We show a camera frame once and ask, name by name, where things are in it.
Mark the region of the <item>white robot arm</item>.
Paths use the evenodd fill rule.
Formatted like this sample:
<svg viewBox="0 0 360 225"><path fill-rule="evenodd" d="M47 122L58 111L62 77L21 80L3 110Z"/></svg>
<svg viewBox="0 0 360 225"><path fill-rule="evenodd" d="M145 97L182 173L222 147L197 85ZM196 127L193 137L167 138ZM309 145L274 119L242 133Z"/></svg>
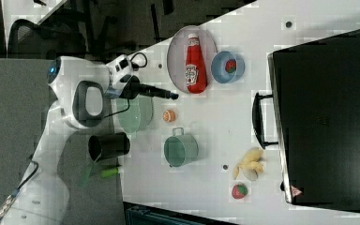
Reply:
<svg viewBox="0 0 360 225"><path fill-rule="evenodd" d="M74 132L95 128L107 117L106 98L178 98L171 91L141 83L125 55L108 64L60 56L49 67L47 83L56 100L21 183L0 207L0 225L61 224L69 192L57 172L60 157Z"/></svg>

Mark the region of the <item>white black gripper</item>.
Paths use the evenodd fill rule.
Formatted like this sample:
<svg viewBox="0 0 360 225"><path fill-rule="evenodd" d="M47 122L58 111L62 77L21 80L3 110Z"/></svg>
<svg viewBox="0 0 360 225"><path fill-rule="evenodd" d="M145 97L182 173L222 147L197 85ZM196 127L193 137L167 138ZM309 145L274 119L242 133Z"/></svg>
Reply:
<svg viewBox="0 0 360 225"><path fill-rule="evenodd" d="M129 58L122 54L107 64L110 72L110 82L105 97L110 99L123 98L134 99L138 96L136 91L131 90L131 85L138 79L133 75L133 67ZM152 85L140 84L139 94L150 98L166 98L176 100L178 94L157 88Z"/></svg>

